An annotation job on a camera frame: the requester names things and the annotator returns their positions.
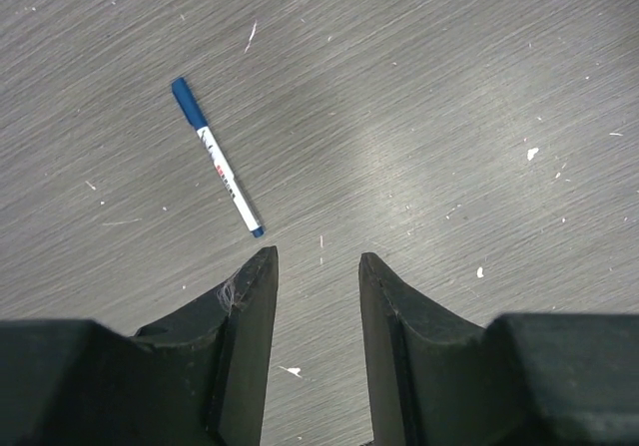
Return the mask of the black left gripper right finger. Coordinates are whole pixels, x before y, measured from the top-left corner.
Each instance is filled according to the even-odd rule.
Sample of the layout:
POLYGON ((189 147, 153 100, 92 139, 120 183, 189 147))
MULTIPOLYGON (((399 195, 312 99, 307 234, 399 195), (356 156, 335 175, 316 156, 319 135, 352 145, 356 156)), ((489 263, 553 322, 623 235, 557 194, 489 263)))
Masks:
POLYGON ((638 318, 506 313, 480 327, 376 254, 358 271, 377 445, 634 445, 638 318))

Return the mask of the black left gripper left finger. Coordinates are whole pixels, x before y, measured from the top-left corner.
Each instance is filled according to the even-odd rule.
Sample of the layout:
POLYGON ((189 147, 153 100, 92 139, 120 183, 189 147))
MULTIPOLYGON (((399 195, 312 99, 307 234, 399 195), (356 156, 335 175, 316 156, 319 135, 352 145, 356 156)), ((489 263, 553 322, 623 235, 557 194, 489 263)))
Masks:
POLYGON ((5 445, 257 445, 279 256, 121 335, 91 319, 1 325, 5 445))

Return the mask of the white marker with blue end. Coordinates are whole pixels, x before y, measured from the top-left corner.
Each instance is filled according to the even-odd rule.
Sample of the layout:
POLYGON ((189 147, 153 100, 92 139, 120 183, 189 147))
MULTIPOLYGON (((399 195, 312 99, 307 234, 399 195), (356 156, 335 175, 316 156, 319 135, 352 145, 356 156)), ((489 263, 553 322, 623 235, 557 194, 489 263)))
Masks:
POLYGON ((187 122, 195 130, 211 158, 214 168, 234 202, 245 226, 253 237, 262 236, 265 233, 264 227, 253 212, 243 190, 236 181, 235 174, 216 141, 209 123, 185 78, 180 77, 174 80, 171 84, 171 90, 187 122))

